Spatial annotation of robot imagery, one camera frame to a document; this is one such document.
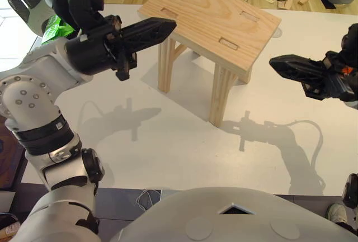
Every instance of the black band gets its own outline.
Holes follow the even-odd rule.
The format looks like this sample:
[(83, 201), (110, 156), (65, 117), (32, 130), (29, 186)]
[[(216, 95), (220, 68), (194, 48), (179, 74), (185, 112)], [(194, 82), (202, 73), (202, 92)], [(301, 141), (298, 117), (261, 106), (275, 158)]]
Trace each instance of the black band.
[(74, 137), (74, 133), (62, 115), (45, 126), (23, 132), (14, 132), (14, 135), (18, 142), (32, 155), (50, 153), (66, 145)]

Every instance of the stool leg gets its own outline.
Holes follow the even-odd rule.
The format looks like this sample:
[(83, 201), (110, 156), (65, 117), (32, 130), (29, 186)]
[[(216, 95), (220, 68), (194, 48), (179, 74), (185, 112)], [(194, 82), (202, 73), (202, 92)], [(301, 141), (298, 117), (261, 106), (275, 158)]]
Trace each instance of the stool leg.
[(236, 78), (236, 74), (215, 64), (209, 121), (216, 127), (222, 123), (228, 94)]
[(158, 50), (158, 88), (164, 93), (170, 90), (174, 62), (175, 40), (166, 38)]
[(238, 76), (238, 79), (241, 81), (241, 82), (243, 82), (243, 83), (245, 83), (245, 84), (248, 84), (248, 82), (250, 82), (250, 79), (251, 79), (251, 70), (252, 70), (252, 67), (250, 68), (250, 70), (248, 70), (247, 71), (247, 73), (246, 74), (244, 74), (244, 75), (239, 75)]

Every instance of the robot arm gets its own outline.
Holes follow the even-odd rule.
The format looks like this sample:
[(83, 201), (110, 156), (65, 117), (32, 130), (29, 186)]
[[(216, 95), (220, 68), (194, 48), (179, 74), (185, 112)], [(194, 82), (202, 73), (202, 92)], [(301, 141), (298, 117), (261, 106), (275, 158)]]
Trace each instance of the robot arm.
[(272, 58), (270, 65), (282, 77), (302, 84), (307, 97), (323, 100), (358, 100), (358, 23), (342, 39), (342, 50), (328, 51), (322, 61), (296, 55)]
[(18, 67), (0, 73), (0, 114), (49, 190), (13, 241), (100, 241), (92, 212), (104, 169), (54, 103), (108, 69), (128, 79), (136, 52), (164, 41), (176, 27), (172, 20), (149, 18), (122, 29), (119, 16), (98, 13), (103, 0), (57, 1), (69, 3), (67, 15), (84, 34), (37, 48)]

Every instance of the floor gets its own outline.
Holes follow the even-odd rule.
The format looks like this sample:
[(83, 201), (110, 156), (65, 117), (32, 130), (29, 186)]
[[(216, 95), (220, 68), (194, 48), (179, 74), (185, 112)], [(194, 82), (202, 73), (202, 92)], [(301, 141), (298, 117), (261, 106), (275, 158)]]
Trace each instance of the floor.
[[(11, 213), (19, 217), (20, 221), (25, 220), (35, 203), (47, 192), (41, 184), (20, 182), (26, 164), (26, 160), (24, 160), (20, 167), (15, 183), (16, 194), (10, 210)], [(98, 189), (96, 217), (101, 219), (98, 235), (103, 242), (110, 241), (117, 232), (144, 213), (135, 202), (141, 192), (141, 189)], [(154, 191), (150, 192), (150, 196), (154, 204), (159, 201), (159, 195)], [(342, 203), (342, 198), (339, 196), (279, 196), (322, 217), (330, 204)], [(141, 201), (142, 205), (150, 207), (148, 196), (143, 196)], [(353, 211), (347, 209), (347, 214), (349, 224), (356, 228)]]

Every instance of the white table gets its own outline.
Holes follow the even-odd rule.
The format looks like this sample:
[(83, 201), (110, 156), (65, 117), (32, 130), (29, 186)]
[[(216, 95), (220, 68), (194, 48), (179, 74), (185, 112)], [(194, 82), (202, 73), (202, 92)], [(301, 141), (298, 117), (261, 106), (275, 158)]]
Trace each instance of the white table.
[[(139, 20), (138, 8), (109, 4), (105, 14), (118, 14), (128, 25)], [(109, 70), (59, 97), (57, 104), (71, 128), (101, 156), (106, 175), (100, 187), (232, 186), (275, 194), (341, 195), (347, 176), (358, 169), (358, 112), (337, 99), (306, 98), (300, 83), (281, 78), (269, 59), (297, 54), (319, 60), (328, 50), (340, 51), (341, 39), (357, 17), (269, 12), (282, 18), (282, 37), (267, 44), (250, 83), (232, 88), (220, 129), (208, 123), (214, 64), (190, 50), (176, 61), (168, 94), (157, 90), (157, 48), (150, 48), (138, 53), (130, 80), (120, 82)], [(254, 122), (242, 121), (238, 129), (246, 111)], [(270, 130), (263, 126), (265, 121), (295, 120), (313, 123)], [(240, 135), (255, 140), (246, 141), (244, 151), (239, 150)], [(30, 165), (22, 182), (41, 183)]]

